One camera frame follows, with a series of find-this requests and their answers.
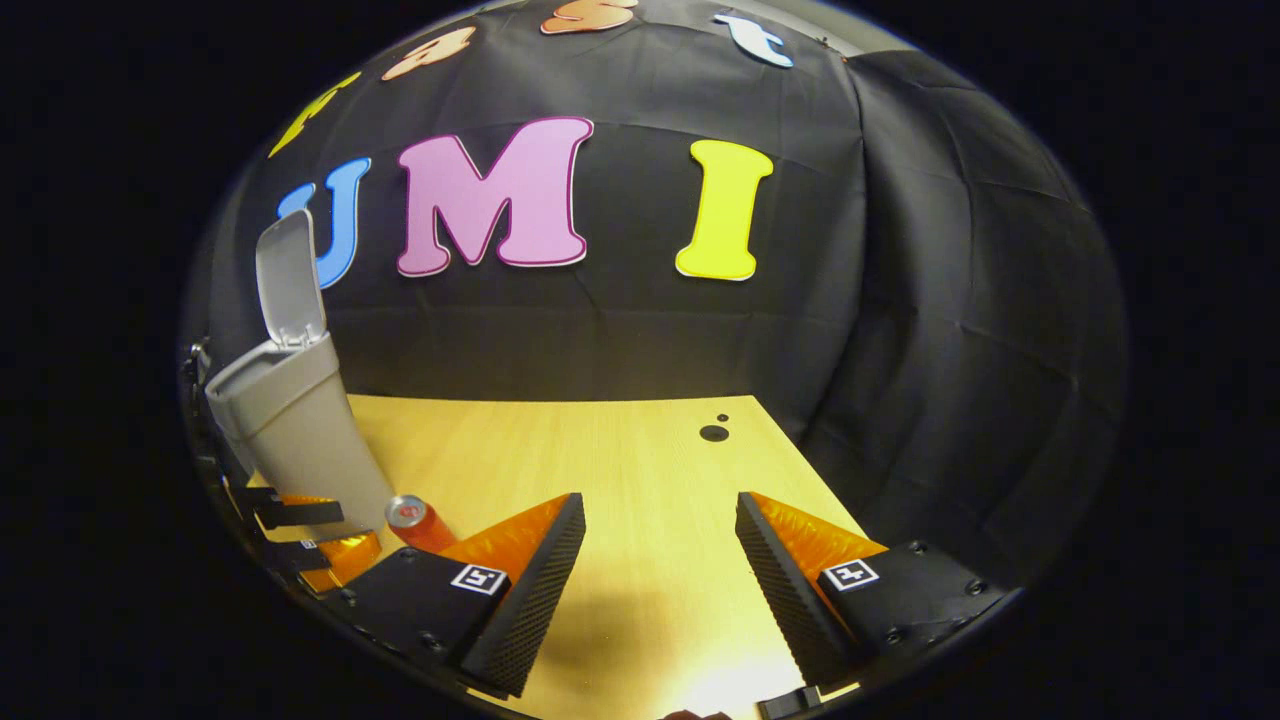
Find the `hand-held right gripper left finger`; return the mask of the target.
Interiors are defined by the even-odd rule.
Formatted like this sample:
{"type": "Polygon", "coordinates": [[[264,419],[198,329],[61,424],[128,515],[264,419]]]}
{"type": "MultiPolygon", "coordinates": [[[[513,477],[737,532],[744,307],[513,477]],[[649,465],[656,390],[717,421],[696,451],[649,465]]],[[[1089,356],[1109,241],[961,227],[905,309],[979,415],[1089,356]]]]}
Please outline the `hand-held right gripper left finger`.
{"type": "Polygon", "coordinates": [[[439,553],[402,547],[326,592],[325,607],[430,676],[520,697],[585,532],[582,496],[566,493],[439,553]]]}

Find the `orange pop can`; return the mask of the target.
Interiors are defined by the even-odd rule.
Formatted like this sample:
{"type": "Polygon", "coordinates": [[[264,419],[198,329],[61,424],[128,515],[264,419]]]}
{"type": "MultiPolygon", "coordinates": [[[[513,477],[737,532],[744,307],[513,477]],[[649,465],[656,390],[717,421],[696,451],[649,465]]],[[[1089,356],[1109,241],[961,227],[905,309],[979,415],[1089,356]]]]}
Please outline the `orange pop can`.
{"type": "Polygon", "coordinates": [[[387,525],[404,544],[438,553],[458,542],[436,510],[416,495],[397,495],[385,506],[387,525]]]}

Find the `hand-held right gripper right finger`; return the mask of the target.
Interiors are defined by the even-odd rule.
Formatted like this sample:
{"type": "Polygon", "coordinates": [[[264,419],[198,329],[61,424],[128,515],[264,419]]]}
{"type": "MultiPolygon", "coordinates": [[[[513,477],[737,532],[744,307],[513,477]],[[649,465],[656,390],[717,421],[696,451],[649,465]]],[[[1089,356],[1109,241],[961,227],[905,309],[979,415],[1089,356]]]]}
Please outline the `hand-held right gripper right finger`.
{"type": "Polygon", "coordinates": [[[892,547],[760,495],[739,495],[735,533],[803,680],[872,688],[979,628],[1012,589],[928,539],[892,547]]]}

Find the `wooden desktop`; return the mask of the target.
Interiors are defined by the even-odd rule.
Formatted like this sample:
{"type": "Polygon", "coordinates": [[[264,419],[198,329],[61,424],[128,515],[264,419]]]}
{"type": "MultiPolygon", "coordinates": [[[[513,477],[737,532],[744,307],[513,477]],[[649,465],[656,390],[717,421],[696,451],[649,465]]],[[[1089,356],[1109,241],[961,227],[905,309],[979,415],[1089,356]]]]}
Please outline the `wooden desktop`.
{"type": "Polygon", "coordinates": [[[579,492],[586,532],[525,692],[470,691],[502,720],[762,720],[803,676],[735,534],[754,491],[858,521],[751,396],[488,402],[351,395],[387,479],[460,538],[579,492]],[[699,436],[708,424],[724,442],[699,436]]]}

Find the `black backdrop cloth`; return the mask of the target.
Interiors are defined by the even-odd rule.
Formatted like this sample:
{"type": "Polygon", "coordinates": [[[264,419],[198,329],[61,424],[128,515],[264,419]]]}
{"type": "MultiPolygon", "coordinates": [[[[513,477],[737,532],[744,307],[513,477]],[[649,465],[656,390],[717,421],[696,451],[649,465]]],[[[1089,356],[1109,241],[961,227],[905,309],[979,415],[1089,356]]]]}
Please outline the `black backdrop cloth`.
{"type": "Polygon", "coordinates": [[[1123,290],[1059,159],[915,49],[845,55],[731,0],[572,0],[413,32],[253,154],[179,342],[268,338],[259,236],[307,186],[351,392],[751,395],[869,534],[1029,585],[1124,413],[1123,290]]]}

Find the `white desktop garbage bin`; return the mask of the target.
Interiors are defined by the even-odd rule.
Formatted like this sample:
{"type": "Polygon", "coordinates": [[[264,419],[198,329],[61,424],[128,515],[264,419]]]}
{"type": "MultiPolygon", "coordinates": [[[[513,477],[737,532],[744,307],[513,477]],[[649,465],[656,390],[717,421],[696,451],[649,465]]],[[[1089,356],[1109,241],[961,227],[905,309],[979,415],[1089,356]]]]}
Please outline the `white desktop garbage bin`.
{"type": "Polygon", "coordinates": [[[338,503],[338,519],[307,523],[320,537],[384,536],[394,492],[358,430],[340,378],[308,210],[260,234],[255,278],[268,337],[205,389],[221,436],[270,487],[338,503]]]}

